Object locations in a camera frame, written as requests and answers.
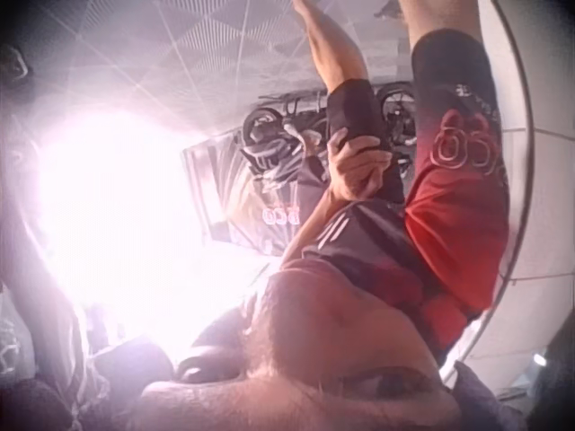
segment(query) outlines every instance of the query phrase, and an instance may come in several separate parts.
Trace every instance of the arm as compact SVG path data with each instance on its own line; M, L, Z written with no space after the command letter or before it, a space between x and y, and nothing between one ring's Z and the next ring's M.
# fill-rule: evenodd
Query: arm
M384 172L391 164L391 153L380 150L379 139L372 136L351 139L340 149L347 133L346 128L339 130L328 143L332 182L287 247L282 267L293 259L301 258L304 247L311 244L349 202L370 198L383 185Z
M343 209L349 202L338 198L332 188L328 188L320 199L314 212L310 215L301 229L297 232L294 239L288 245L284 253L281 266L283 267L291 260L299 259L302 256L302 250L306 245L319 236L323 228L330 222L338 211Z
M477 0L400 0L411 49L435 30L461 31L482 42Z

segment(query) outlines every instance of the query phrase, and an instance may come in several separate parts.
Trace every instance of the hand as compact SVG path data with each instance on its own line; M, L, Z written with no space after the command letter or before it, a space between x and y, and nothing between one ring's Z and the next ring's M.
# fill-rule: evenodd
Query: hand
M347 134L346 128L338 130L328 143L330 192L341 200L371 198L384 184L392 154L379 149L380 140L374 136L359 136L341 146Z

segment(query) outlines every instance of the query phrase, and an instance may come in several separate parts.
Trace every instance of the eye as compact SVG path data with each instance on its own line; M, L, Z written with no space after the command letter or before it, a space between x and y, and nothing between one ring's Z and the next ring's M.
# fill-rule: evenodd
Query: eye
M240 376L236 367L204 366L188 368L178 379L187 384L220 383L235 380Z
M368 400L393 400L415 392L431 391L433 382L411 368L378 369L367 374L344 379L343 394Z
M221 383L235 380L243 373L243 360L235 350L224 347L195 347L181 361L176 380L187 384Z

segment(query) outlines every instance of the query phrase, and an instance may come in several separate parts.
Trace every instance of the red and black shorts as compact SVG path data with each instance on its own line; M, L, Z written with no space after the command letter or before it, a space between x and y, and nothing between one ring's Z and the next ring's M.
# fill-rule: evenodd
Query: red and black shorts
M417 110L415 180L404 208L396 165L366 202L337 214L304 256L330 261L357 287L411 310L439 349L470 316L491 305L508 240L509 188L500 116L483 46L458 31L436 31L412 54ZM332 130L376 136L390 151L371 85L348 81L328 100ZM302 179L313 184L313 159ZM325 184L316 183L312 206ZM312 188L300 194L305 205Z

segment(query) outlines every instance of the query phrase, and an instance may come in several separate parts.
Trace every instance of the man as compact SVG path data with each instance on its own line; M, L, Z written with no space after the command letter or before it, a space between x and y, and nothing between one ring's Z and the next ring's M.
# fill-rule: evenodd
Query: man
M266 288L199 338L177 382L146 389L135 429L482 423L438 368L490 306L508 238L496 95L477 0L400 3L419 121L410 196L358 48L294 0L330 93L331 184Z

